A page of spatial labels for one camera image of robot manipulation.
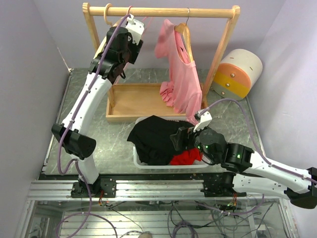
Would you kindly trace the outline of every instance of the laundry basket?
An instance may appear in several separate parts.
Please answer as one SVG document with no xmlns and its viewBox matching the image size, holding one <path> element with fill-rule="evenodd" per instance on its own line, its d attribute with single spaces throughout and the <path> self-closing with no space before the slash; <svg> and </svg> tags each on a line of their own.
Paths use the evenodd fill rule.
<svg viewBox="0 0 317 238">
<path fill-rule="evenodd" d="M 148 118 L 148 117 L 138 118 L 135 121 L 135 124 L 139 123 L 145 118 Z M 161 117 L 161 118 L 165 120 L 177 120 L 177 121 L 186 120 L 186 118 L 182 116 Z M 210 160 L 206 156 L 203 156 L 203 160 L 210 163 Z M 166 169 L 199 169 L 199 168 L 205 168 L 208 166 L 208 164 L 205 164 L 203 161 L 198 161 L 198 160 L 195 160 L 193 165 L 147 165 L 146 163 L 143 163 L 140 161 L 135 145 L 133 145 L 133 162 L 135 166 L 140 169 L 165 169 L 165 170 Z"/>
</svg>

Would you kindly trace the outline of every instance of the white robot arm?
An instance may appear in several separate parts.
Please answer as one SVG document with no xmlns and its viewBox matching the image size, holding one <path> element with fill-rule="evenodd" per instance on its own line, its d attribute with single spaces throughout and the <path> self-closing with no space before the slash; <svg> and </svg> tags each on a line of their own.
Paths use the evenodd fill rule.
<svg viewBox="0 0 317 238">
<path fill-rule="evenodd" d="M 195 127 L 179 128 L 170 138 L 176 150 L 194 146 L 210 159 L 208 164 L 220 164 L 231 172 L 225 172 L 221 181 L 211 183 L 205 192 L 222 189 L 236 193 L 256 192 L 290 199 L 302 208 L 316 207 L 316 168 L 294 168 L 268 159 L 246 146 L 227 143 L 222 134 L 208 127 L 212 120 L 208 111 L 196 118 L 200 122 Z"/>
<path fill-rule="evenodd" d="M 130 14 L 119 25 L 126 18 L 125 27 L 111 27 L 107 32 L 106 48 L 92 60 L 85 85 L 75 105 L 61 124 L 55 123 L 52 126 L 55 138 L 73 161 L 77 161 L 88 184 L 94 184 L 99 177 L 93 159 L 96 141 L 87 137 L 93 115 L 117 77 L 125 78 L 125 65 L 136 61 L 143 44 L 141 36 L 144 24 Z"/>
</svg>

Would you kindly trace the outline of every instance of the white wall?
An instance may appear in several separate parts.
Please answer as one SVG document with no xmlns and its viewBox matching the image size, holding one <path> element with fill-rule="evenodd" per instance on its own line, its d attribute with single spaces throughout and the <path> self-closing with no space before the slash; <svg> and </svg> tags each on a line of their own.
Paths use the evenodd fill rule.
<svg viewBox="0 0 317 238">
<path fill-rule="evenodd" d="M 0 0 L 0 237 L 39 176 L 68 70 L 32 0 Z"/>
<path fill-rule="evenodd" d="M 227 52 L 244 48 L 255 51 L 260 46 L 267 31 L 275 20 L 285 0 L 87 0 L 91 6 L 135 7 L 189 7 L 189 8 L 229 8 L 241 7 L 241 16 L 234 30 Z M 94 48 L 82 13 L 83 0 L 34 0 L 53 39 L 59 47 L 69 67 L 88 67 Z M 119 17 L 110 20 L 116 22 Z M 154 18 L 144 36 L 144 45 L 135 67 L 168 67 L 165 60 L 156 59 L 154 47 L 164 18 Z M 178 24 L 186 18 L 170 18 Z M 99 38 L 103 39 L 109 26 L 101 16 L 95 17 Z M 226 19 L 191 18 L 188 26 L 191 31 L 192 50 L 198 68 L 209 68 Z"/>
<path fill-rule="evenodd" d="M 268 157 L 317 167 L 317 1 L 287 0 L 256 54 L 264 63 L 250 101 Z M 316 237 L 317 209 L 293 208 L 301 237 Z"/>
</svg>

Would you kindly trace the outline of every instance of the glass panel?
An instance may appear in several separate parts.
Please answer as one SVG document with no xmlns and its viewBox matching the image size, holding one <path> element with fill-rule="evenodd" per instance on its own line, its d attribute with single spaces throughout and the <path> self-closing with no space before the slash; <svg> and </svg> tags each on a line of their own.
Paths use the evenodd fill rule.
<svg viewBox="0 0 317 238">
<path fill-rule="evenodd" d="M 249 211 L 259 202 L 256 199 L 238 198 L 235 213 Z M 129 235 L 130 238 L 137 238 L 141 233 L 150 233 L 155 238 L 169 238 L 169 232 L 181 238 L 190 238 L 192 232 L 197 232 L 200 238 L 293 237 L 287 234 L 288 228 L 279 210 L 279 199 L 266 199 L 253 214 L 237 216 L 225 216 L 203 205 L 233 212 L 232 198 L 222 198 L 209 201 L 108 202 L 102 205 L 93 202 L 91 213 L 108 219 L 118 237 Z M 88 209 L 88 202 L 38 202 L 26 238 L 54 238 L 56 226 L 62 217 L 87 212 Z M 58 230 L 59 235 L 65 238 L 74 233 L 84 218 L 85 215 L 78 215 L 67 219 Z M 184 224 L 189 228 L 177 229 Z M 106 221 L 91 215 L 77 236 L 112 238 L 115 237 L 115 231 Z"/>
</svg>

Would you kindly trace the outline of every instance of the clothing rack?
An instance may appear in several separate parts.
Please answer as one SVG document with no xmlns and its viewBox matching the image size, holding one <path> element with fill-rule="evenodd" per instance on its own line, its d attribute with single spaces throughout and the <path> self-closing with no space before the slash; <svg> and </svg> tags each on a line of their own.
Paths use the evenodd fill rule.
<svg viewBox="0 0 317 238">
<path fill-rule="evenodd" d="M 107 16 L 125 16 L 128 7 L 110 6 L 106 10 Z M 90 6 L 83 3 L 83 12 L 89 29 L 90 36 L 96 51 L 104 47 L 105 40 L 100 45 L 94 16 L 104 16 L 105 7 Z M 204 8 L 152 8 L 132 7 L 129 11 L 134 16 L 147 17 L 198 17 L 198 18 L 227 18 L 227 23 L 219 41 L 216 53 L 213 57 L 206 81 L 202 85 L 203 99 L 202 108 L 208 106 L 207 93 L 212 80 L 228 45 L 233 29 L 240 15 L 240 7 L 232 9 L 204 9 Z M 160 83 L 133 83 L 116 84 L 108 92 L 106 118 L 108 121 L 133 121 L 139 117 L 156 115 L 184 116 L 185 114 L 174 113 L 173 107 L 166 106 L 160 94 Z"/>
</svg>

